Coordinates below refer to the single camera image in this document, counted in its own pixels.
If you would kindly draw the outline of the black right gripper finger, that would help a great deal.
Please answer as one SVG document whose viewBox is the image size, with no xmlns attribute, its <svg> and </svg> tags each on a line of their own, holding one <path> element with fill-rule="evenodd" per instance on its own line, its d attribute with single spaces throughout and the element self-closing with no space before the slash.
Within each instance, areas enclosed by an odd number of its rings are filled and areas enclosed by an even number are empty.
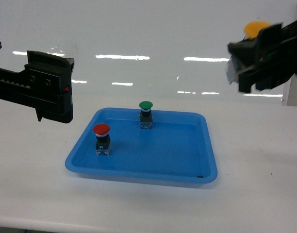
<svg viewBox="0 0 297 233">
<path fill-rule="evenodd" d="M 245 66 L 258 62 L 275 62 L 297 58 L 297 20 L 283 27 L 282 23 L 261 29 L 254 39 L 229 43 L 228 51 Z"/>
<path fill-rule="evenodd" d="M 287 52 L 277 59 L 273 53 L 268 57 L 270 60 L 257 62 L 237 72 L 239 92 L 250 93 L 253 85 L 259 91 L 273 89 L 293 75 L 297 76 L 297 51 Z"/>
</svg>

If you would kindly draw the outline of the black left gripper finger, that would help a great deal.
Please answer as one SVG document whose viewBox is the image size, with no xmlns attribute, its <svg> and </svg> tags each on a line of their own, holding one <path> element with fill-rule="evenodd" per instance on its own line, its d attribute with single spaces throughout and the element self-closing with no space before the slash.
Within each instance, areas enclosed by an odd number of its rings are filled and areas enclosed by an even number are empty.
<svg viewBox="0 0 297 233">
<path fill-rule="evenodd" d="M 21 72 L 0 68 L 0 100 L 34 108 L 39 121 L 70 123 L 74 58 L 39 51 L 28 51 L 27 58 Z"/>
</svg>

